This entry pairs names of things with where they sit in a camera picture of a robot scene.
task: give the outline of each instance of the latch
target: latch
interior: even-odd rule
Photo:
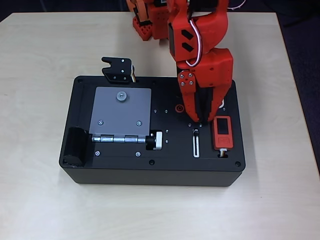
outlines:
[[[128,84],[136,82],[135,67],[129,58],[103,57],[102,62],[110,67],[102,69],[103,75],[111,84]]]

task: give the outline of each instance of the dark floor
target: dark floor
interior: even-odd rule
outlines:
[[[242,0],[229,0],[237,5]],[[125,0],[0,0],[0,21],[14,12],[127,11]],[[320,0],[247,0],[238,12],[277,12],[320,170]]]

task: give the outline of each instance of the bolt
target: bolt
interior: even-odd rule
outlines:
[[[124,102],[127,99],[127,93],[125,91],[120,91],[116,94],[116,99],[119,102]]]

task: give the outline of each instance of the beige table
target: beige table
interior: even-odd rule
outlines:
[[[58,165],[73,80],[102,56],[175,76],[131,13],[22,13],[0,23],[1,240],[318,240],[320,182],[273,13],[233,13],[246,169],[230,187],[79,185]]]

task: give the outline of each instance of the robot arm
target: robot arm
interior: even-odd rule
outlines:
[[[134,28],[143,40],[169,39],[186,113],[194,122],[210,122],[232,84],[233,57],[228,49],[215,48],[227,32],[229,1],[219,0],[215,12],[193,17],[194,1],[130,4],[136,14]]]

